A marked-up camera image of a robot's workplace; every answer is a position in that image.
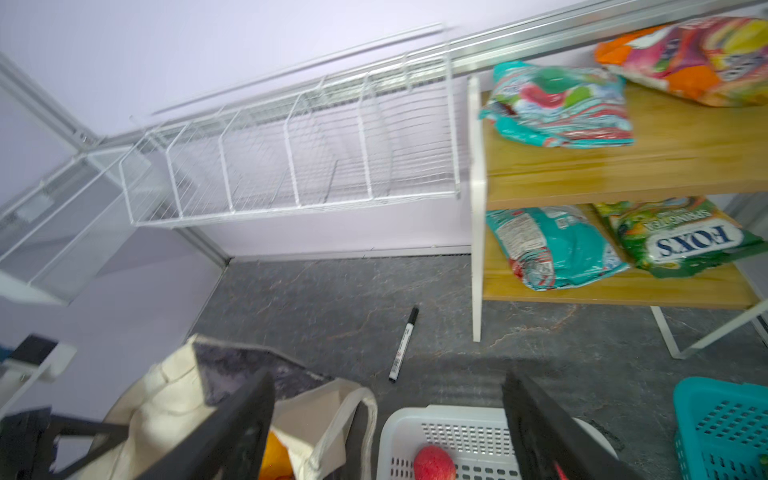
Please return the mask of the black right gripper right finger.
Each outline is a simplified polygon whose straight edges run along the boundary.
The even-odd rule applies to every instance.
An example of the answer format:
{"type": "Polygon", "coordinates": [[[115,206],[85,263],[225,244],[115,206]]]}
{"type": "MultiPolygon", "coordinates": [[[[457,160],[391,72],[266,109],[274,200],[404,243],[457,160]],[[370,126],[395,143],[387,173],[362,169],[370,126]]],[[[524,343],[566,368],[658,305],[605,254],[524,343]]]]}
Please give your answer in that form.
{"type": "Polygon", "coordinates": [[[638,479],[536,382],[510,370],[502,401],[523,479],[638,479]]]}

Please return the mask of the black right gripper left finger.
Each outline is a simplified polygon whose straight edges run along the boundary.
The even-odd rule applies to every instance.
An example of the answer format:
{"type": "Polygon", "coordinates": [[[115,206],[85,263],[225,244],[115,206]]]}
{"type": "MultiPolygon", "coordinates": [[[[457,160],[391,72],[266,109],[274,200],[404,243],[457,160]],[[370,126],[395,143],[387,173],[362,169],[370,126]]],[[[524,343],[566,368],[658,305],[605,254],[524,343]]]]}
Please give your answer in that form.
{"type": "Polygon", "coordinates": [[[276,401],[272,375],[259,369],[142,479],[256,479],[276,401]]]}

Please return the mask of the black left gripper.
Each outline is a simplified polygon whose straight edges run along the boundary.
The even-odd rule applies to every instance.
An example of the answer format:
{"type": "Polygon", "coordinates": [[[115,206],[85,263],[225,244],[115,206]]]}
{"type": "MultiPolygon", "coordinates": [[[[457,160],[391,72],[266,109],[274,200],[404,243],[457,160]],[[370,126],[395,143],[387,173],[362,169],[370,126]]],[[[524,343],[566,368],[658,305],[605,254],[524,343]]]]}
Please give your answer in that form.
{"type": "Polygon", "coordinates": [[[1,477],[68,479],[124,443],[128,436],[129,427],[125,424],[56,415],[49,407],[6,416],[1,421],[1,477]],[[54,463],[62,437],[89,437],[97,445],[56,470],[54,463]]]}

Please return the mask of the beige canvas grocery bag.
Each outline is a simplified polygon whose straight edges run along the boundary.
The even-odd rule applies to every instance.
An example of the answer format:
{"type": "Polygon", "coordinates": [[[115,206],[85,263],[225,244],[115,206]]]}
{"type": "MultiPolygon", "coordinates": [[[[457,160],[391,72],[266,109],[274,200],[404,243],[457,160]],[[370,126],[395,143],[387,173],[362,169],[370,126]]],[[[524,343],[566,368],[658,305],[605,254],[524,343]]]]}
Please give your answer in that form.
{"type": "Polygon", "coordinates": [[[118,399],[105,419],[127,425],[127,440],[78,478],[137,478],[261,368],[269,370],[276,390],[269,432],[288,449],[294,479],[325,479],[345,464],[346,440],[359,407],[367,410],[359,476],[372,478],[378,405],[370,389],[316,373],[272,348],[201,335],[188,339],[118,399]]]}

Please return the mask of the orange pink snack bag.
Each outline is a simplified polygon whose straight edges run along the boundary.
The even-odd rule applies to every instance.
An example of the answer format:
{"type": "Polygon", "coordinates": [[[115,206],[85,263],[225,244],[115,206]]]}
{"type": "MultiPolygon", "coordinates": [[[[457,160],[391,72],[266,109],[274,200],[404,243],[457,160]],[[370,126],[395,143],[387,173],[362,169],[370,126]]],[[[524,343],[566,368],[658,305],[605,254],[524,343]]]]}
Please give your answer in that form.
{"type": "Polygon", "coordinates": [[[767,104],[767,21],[710,16],[600,43],[595,60],[634,83],[710,107],[767,104]]]}

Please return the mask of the orange fruit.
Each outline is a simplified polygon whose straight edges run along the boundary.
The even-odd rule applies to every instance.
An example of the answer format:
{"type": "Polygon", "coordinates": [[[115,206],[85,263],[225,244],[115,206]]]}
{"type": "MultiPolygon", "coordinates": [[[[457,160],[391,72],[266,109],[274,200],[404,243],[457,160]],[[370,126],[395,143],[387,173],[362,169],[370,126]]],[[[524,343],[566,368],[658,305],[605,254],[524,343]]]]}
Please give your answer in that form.
{"type": "Polygon", "coordinates": [[[267,437],[265,451],[259,472],[259,480],[291,480],[294,472],[288,449],[280,442],[274,432],[267,437]]]}

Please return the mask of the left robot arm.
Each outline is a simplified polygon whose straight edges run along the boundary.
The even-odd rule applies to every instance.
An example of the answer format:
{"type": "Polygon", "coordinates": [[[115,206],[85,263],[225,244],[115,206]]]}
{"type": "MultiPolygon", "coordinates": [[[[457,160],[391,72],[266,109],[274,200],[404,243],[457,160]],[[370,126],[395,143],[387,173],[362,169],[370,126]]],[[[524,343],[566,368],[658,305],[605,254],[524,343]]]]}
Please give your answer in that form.
{"type": "Polygon", "coordinates": [[[50,407],[12,414],[11,406],[37,382],[53,382],[68,367],[76,348],[37,335],[15,349],[1,349],[1,477],[68,479],[124,443],[126,425],[56,415],[50,407]],[[83,457],[55,468],[59,441],[65,437],[96,442],[83,457]]]}

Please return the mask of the green Fox's candy bag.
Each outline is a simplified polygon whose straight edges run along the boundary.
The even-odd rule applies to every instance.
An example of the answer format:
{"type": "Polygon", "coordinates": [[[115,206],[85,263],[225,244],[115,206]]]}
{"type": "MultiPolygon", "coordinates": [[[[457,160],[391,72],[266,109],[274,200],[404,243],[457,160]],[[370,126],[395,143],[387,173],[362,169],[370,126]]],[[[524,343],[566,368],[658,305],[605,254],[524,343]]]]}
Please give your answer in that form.
{"type": "Polygon", "coordinates": [[[656,278],[689,278],[761,255],[767,242],[703,196],[593,208],[636,268],[656,278]]]}

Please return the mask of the teal pink snack bag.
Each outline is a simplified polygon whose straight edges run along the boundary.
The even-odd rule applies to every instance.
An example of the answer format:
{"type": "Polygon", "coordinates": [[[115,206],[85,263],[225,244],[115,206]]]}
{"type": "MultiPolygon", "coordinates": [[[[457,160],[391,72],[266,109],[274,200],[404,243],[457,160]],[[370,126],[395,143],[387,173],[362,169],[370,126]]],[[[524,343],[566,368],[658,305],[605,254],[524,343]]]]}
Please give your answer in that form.
{"type": "Polygon", "coordinates": [[[570,149],[634,143],[625,82],[613,73],[513,61],[495,66],[493,80],[479,118],[507,140],[570,149]]]}

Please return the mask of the white plastic basket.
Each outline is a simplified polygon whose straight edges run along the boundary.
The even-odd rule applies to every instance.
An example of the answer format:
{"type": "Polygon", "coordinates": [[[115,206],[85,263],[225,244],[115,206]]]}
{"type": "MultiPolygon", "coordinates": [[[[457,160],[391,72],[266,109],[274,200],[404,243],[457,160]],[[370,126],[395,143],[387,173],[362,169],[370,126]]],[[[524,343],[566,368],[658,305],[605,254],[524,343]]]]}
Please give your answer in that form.
{"type": "MultiPolygon", "coordinates": [[[[602,433],[574,420],[618,459],[602,433]]],[[[430,445],[450,455],[456,479],[523,479],[503,408],[445,405],[402,408],[388,418],[380,436],[375,477],[413,479],[414,458],[430,445]]]]}

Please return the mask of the red apple far left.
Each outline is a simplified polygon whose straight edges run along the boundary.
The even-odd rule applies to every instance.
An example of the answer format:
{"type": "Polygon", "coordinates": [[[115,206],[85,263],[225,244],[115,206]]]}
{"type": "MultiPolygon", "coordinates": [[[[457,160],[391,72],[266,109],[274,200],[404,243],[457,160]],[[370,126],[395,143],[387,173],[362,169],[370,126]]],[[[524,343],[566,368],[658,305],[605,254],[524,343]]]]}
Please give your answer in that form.
{"type": "Polygon", "coordinates": [[[413,461],[415,480],[455,480],[456,464],[450,455],[440,447],[430,445],[422,448],[413,461]]]}

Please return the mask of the black and white marker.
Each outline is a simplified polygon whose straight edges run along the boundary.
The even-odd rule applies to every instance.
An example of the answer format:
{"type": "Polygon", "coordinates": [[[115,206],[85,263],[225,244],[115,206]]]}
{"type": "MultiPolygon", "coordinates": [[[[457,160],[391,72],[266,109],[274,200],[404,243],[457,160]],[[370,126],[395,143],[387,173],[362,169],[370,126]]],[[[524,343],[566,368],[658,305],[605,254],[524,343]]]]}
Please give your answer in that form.
{"type": "Polygon", "coordinates": [[[388,380],[391,383],[395,383],[398,378],[404,361],[405,353],[409,345],[416,321],[419,315],[419,307],[414,306],[409,314],[408,320],[405,324],[403,334],[398,344],[396,354],[388,374],[388,380]]]}

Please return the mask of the teal plastic basket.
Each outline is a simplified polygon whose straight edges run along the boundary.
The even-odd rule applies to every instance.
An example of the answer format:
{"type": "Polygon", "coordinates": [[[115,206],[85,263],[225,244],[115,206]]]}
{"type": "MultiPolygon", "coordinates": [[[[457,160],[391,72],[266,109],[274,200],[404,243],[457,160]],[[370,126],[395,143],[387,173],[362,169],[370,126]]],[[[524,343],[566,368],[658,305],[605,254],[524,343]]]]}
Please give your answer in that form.
{"type": "Polygon", "coordinates": [[[703,377],[674,389],[674,448],[684,479],[767,478],[767,388],[703,377]]]}

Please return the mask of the small white mesh basket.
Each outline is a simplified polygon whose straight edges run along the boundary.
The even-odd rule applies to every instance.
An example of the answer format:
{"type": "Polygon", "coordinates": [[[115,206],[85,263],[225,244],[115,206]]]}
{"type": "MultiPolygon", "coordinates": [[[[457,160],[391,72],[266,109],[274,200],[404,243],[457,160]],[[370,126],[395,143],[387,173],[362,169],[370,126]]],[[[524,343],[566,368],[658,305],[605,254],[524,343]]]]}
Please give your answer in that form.
{"type": "Polygon", "coordinates": [[[1,210],[1,295],[67,305],[166,202],[161,154],[117,147],[79,156],[1,210]]]}

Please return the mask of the white and wood shelf rack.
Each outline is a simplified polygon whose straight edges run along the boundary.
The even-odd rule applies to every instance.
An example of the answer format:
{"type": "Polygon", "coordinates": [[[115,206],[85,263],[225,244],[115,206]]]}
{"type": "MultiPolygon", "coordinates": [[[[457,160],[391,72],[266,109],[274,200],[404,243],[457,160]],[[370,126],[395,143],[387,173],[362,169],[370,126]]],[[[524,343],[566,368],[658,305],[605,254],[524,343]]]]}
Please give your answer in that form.
{"type": "Polygon", "coordinates": [[[670,355],[692,357],[744,325],[767,330],[767,278],[758,264],[723,266],[663,283],[631,270],[576,290],[534,292],[512,279],[487,237],[489,210],[579,205],[622,200],[761,193],[767,188],[762,109],[709,109],[639,86],[626,91],[635,123],[630,146],[589,150],[537,148],[502,139],[479,113],[486,100],[480,78],[468,81],[471,199],[472,338],[482,338],[485,301],[611,304],[651,309],[670,355]],[[664,316],[667,307],[731,309],[735,315],[688,347],[680,347],[664,316]]]}

